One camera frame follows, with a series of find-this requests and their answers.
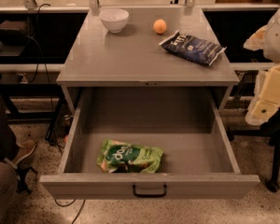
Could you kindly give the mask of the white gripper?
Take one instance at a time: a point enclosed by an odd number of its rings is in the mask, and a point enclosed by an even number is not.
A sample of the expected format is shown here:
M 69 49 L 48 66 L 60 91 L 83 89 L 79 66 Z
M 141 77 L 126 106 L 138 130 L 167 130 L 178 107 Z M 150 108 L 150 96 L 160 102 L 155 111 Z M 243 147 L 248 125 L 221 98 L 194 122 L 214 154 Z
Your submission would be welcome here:
M 263 49 L 267 26 L 260 27 L 246 42 L 244 48 Z M 254 96 L 248 106 L 245 121 L 254 126 L 267 122 L 280 107 L 280 64 L 268 71 L 259 71 L 255 81 Z

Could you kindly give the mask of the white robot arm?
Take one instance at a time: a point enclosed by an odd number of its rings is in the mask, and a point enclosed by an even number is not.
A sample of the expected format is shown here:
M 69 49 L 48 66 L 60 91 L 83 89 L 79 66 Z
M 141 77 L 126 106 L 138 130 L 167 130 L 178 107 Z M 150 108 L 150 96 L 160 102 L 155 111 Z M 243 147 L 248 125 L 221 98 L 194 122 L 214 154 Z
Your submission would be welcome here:
M 259 71 L 245 121 L 259 126 L 267 122 L 280 107 L 280 8 L 269 22 L 260 27 L 246 42 L 244 48 L 262 50 L 263 56 L 275 63 L 267 72 Z

